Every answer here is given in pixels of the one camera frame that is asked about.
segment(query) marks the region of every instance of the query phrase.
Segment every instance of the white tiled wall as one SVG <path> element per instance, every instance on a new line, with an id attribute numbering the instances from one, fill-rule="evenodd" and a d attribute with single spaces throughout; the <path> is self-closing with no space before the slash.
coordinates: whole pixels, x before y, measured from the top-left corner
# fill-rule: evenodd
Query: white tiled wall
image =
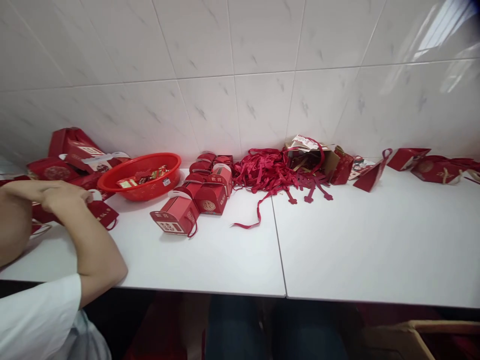
<path id="1" fill-rule="evenodd" d="M 301 133 L 480 156 L 468 0 L 0 0 L 0 156 L 84 129 L 132 156 L 241 158 Z"/>

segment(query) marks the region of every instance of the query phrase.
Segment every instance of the hand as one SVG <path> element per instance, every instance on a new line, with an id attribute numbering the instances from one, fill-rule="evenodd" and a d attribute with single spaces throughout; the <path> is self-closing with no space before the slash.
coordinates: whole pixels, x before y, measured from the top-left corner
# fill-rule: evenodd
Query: hand
<path id="1" fill-rule="evenodd" d="M 43 192 L 41 206 L 49 213 L 58 214 L 78 206 L 90 203 L 93 195 L 79 186 L 64 183 L 60 187 L 49 188 Z"/>
<path id="2" fill-rule="evenodd" d="M 64 186 L 64 181 L 19 180 L 12 181 L 1 187 L 7 195 L 41 203 L 44 200 L 44 191 Z"/>

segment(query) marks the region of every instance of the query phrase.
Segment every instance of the jeans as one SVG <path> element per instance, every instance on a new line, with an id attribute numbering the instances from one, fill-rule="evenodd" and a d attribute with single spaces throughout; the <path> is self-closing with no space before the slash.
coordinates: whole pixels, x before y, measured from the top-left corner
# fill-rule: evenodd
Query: jeans
<path id="1" fill-rule="evenodd" d="M 273 360 L 347 360 L 331 304 L 277 301 L 271 314 Z M 268 360 L 267 340 L 251 297 L 213 295 L 205 360 Z"/>

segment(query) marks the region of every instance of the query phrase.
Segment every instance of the pile of ribbon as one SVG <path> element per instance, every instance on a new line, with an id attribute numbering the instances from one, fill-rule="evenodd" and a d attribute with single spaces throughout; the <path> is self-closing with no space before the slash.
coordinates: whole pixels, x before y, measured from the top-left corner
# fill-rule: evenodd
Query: pile of ribbon
<path id="1" fill-rule="evenodd" d="M 296 189 L 300 188 L 302 191 L 303 188 L 310 189 L 308 196 L 304 197 L 304 200 L 307 203 L 313 201 L 312 195 L 316 187 L 323 192 L 324 197 L 327 200 L 333 200 L 333 197 L 322 189 L 321 186 L 329 187 L 330 185 L 328 184 L 325 175 L 320 173 L 320 168 L 324 162 L 325 156 L 322 146 L 320 144 L 318 144 L 318 146 L 320 160 L 312 169 L 303 166 L 296 166 L 293 169 L 291 168 L 289 152 L 298 150 L 296 147 L 284 147 L 282 150 L 274 148 L 250 149 L 247 156 L 233 165 L 233 186 L 236 187 L 235 190 L 247 188 L 253 194 L 258 191 L 265 191 L 266 195 L 258 201 L 256 206 L 256 213 L 258 216 L 257 223 L 253 225 L 243 225 L 236 222 L 233 225 L 244 229 L 250 229 L 251 227 L 260 224 L 262 220 L 260 204 L 265 199 L 278 194 L 278 192 L 282 190 L 285 190 L 288 195 L 288 201 L 291 204 L 297 204 L 297 200 L 294 199 L 290 193 L 290 186 L 294 186 Z"/>

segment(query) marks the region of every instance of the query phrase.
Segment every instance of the white table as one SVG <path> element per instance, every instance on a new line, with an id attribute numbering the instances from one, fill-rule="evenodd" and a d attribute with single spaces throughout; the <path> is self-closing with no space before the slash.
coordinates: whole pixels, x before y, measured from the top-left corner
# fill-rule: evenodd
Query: white table
<path id="1" fill-rule="evenodd" d="M 262 196 L 246 190 L 233 193 L 222 216 L 200 215 L 198 232 L 190 240 L 166 234 L 152 221 L 150 212 L 160 210 L 166 196 L 138 203 L 113 196 L 107 203 L 120 216 L 110 234 L 128 265 L 120 287 L 284 297 L 272 202 L 261 205 L 261 226 L 230 227 L 255 223 Z M 62 226 L 56 225 L 40 240 L 0 271 L 0 280 L 46 282 L 76 272 L 75 249 Z"/>
<path id="2" fill-rule="evenodd" d="M 347 185 L 273 198 L 287 297 L 480 308 L 480 185 L 385 168 Z"/>

